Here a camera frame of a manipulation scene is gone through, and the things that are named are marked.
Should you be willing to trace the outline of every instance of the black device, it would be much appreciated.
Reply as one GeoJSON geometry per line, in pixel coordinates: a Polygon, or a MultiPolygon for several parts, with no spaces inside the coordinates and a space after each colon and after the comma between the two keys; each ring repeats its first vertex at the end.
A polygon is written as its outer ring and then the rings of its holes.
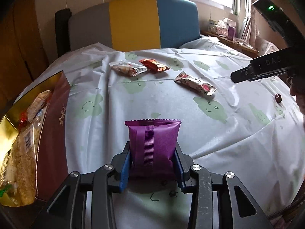
{"type": "Polygon", "coordinates": [[[272,30],[286,41],[288,48],[250,60],[246,68],[231,73],[234,83],[254,81],[287,73],[288,77],[305,76],[305,38],[285,13],[270,0],[257,0],[252,4],[266,19],[272,30]]]}
{"type": "MultiPolygon", "coordinates": [[[[129,142],[97,171],[72,172],[38,214],[31,229],[84,229],[87,191],[92,190],[91,229],[115,229],[112,193],[121,193],[132,164],[129,142]]],[[[172,157],[179,188],[192,193],[188,229],[272,229],[262,209],[233,172],[210,173],[176,143],[172,157]]]]}

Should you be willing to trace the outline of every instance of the floral snack wrapper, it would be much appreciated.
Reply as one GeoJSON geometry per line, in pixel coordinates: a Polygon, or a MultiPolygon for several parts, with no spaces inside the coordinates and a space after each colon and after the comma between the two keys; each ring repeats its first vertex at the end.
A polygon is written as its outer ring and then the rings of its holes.
{"type": "Polygon", "coordinates": [[[167,67],[164,64],[159,63],[155,59],[141,59],[141,60],[139,60],[139,62],[155,72],[160,72],[160,71],[165,71],[165,70],[170,69],[169,67],[167,67]]]}
{"type": "Polygon", "coordinates": [[[199,78],[195,78],[182,71],[174,80],[174,82],[182,83],[189,86],[200,93],[212,95],[217,89],[209,83],[204,82],[199,78]]]}
{"type": "Polygon", "coordinates": [[[148,69],[143,65],[127,61],[111,62],[109,65],[111,68],[129,76],[136,76],[140,73],[148,71],[148,69]]]}
{"type": "Polygon", "coordinates": [[[181,120],[125,121],[133,165],[131,177],[175,179],[171,161],[181,120]]]}

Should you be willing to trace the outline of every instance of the metal bolt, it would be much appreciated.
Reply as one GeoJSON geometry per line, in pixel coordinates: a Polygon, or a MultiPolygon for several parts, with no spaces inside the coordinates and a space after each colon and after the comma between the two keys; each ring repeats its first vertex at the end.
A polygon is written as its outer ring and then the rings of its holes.
{"type": "Polygon", "coordinates": [[[235,174],[234,174],[233,172],[231,172],[231,171],[228,171],[228,172],[226,173],[226,175],[227,175],[228,178],[233,178],[233,177],[235,177],[235,174]]]}
{"type": "Polygon", "coordinates": [[[78,177],[78,172],[77,171],[71,172],[70,177],[78,177]]]}
{"type": "Polygon", "coordinates": [[[198,170],[201,169],[201,166],[198,165],[198,164],[193,164],[193,165],[192,165],[192,169],[198,171],[198,170]]]}
{"type": "Polygon", "coordinates": [[[104,166],[104,169],[105,169],[105,170],[111,170],[111,169],[113,169],[113,166],[112,166],[111,164],[106,164],[106,165],[104,166]]]}

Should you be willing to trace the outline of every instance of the purple snack package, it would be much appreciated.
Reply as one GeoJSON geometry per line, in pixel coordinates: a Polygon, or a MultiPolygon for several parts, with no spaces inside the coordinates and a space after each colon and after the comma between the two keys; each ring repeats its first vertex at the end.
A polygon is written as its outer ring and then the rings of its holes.
{"type": "Polygon", "coordinates": [[[133,161],[131,177],[175,179],[171,158],[180,124],[181,120],[125,121],[133,161]]]}

